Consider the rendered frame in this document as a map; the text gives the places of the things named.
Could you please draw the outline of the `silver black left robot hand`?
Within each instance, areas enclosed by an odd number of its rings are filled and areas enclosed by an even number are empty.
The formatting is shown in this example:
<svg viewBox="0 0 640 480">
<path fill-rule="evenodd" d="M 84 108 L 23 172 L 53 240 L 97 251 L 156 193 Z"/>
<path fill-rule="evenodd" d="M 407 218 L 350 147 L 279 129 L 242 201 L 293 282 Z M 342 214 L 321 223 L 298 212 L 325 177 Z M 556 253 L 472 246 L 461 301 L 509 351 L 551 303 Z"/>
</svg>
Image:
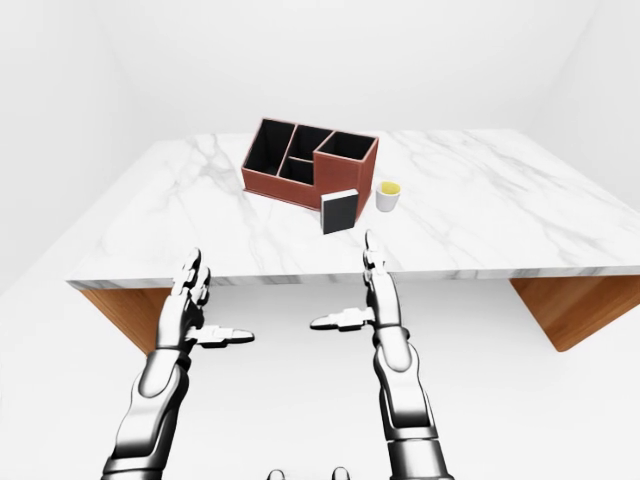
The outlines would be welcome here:
<svg viewBox="0 0 640 480">
<path fill-rule="evenodd" d="M 205 324 L 204 306 L 210 297 L 211 270 L 202 264 L 202 252 L 194 248 L 173 279 L 158 320 L 156 344 L 159 349 L 189 353 L 195 345 L 225 348 L 255 340 L 252 332 Z"/>
</svg>

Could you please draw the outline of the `white cup with yellow inside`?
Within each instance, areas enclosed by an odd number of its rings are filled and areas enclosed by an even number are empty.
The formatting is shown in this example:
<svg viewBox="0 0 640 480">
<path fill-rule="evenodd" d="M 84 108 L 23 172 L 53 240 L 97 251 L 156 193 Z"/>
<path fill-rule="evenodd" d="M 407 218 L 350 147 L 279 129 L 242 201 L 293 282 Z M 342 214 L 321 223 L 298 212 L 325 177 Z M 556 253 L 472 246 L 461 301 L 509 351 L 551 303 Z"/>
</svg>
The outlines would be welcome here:
<svg viewBox="0 0 640 480">
<path fill-rule="evenodd" d="M 392 181 L 382 181 L 376 189 L 376 208 L 384 213 L 394 210 L 401 194 L 401 186 Z"/>
</svg>

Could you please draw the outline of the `wooden table leg panel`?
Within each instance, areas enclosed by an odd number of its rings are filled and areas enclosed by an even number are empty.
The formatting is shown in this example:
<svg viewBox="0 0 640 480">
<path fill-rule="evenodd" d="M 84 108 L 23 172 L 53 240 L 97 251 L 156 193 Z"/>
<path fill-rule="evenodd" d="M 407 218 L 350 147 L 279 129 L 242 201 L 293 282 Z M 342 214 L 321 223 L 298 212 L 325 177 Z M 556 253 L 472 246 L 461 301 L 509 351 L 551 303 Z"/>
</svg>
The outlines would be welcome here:
<svg viewBox="0 0 640 480">
<path fill-rule="evenodd" d="M 559 352 L 640 305 L 640 275 L 514 278 L 510 283 Z"/>
<path fill-rule="evenodd" d="M 169 288 L 81 290 L 144 354 L 155 349 L 158 320 Z"/>
</svg>

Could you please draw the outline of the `black book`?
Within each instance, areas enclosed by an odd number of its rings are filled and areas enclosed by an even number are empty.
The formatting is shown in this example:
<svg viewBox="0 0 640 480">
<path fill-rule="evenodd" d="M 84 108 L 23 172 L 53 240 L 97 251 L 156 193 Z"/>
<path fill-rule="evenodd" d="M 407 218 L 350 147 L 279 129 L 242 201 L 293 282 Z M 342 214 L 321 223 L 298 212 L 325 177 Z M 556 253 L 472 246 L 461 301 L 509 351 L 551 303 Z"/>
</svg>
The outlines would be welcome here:
<svg viewBox="0 0 640 480">
<path fill-rule="evenodd" d="M 324 234 L 354 227 L 357 217 L 359 193 L 348 189 L 321 196 L 321 228 Z"/>
</svg>

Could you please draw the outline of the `red-brown desk caddy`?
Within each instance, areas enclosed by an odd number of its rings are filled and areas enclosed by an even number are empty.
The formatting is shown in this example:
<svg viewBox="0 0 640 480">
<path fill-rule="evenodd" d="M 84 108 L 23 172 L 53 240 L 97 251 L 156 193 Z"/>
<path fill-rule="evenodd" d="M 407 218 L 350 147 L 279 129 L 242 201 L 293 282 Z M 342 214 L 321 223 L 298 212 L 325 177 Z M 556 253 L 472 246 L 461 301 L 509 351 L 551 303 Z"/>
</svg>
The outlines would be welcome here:
<svg viewBox="0 0 640 480">
<path fill-rule="evenodd" d="M 264 118 L 241 167 L 245 190 L 318 211 L 325 194 L 371 195 L 377 136 Z"/>
</svg>

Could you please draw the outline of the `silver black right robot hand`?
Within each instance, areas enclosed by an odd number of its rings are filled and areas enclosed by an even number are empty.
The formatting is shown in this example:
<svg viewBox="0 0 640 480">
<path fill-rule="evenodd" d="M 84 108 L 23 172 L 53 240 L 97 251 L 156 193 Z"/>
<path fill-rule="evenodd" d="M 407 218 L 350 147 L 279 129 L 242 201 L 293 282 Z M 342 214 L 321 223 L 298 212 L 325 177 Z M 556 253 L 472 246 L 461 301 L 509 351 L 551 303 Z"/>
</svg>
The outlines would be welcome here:
<svg viewBox="0 0 640 480">
<path fill-rule="evenodd" d="M 365 232 L 362 259 L 363 281 L 367 288 L 367 307 L 347 308 L 338 313 L 316 318 L 310 323 L 311 329 L 350 331 L 371 325 L 379 330 L 402 325 L 395 282 L 386 269 L 383 249 L 371 229 Z"/>
</svg>

